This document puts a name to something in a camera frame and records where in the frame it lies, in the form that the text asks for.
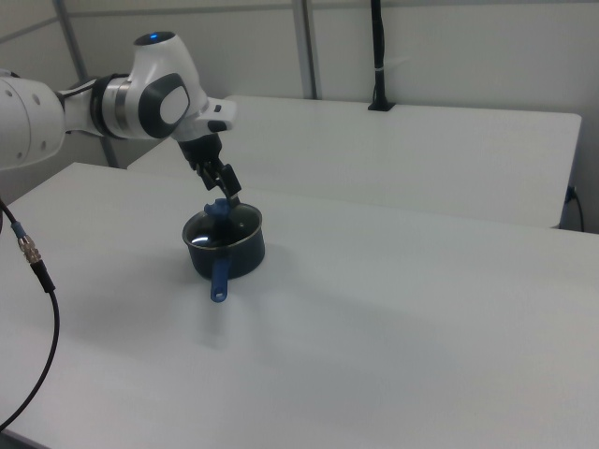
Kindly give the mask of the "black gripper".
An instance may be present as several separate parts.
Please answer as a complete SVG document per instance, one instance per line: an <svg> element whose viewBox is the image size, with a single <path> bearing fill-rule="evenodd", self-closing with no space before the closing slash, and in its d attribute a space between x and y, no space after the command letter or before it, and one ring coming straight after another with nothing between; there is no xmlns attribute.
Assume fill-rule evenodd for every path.
<svg viewBox="0 0 599 449"><path fill-rule="evenodd" d="M188 165L196 171L208 191L222 188L230 207L237 207L241 203L241 184L237 175L230 164L223 166L220 160L222 141L218 134L182 141L178 145Z"/></svg>

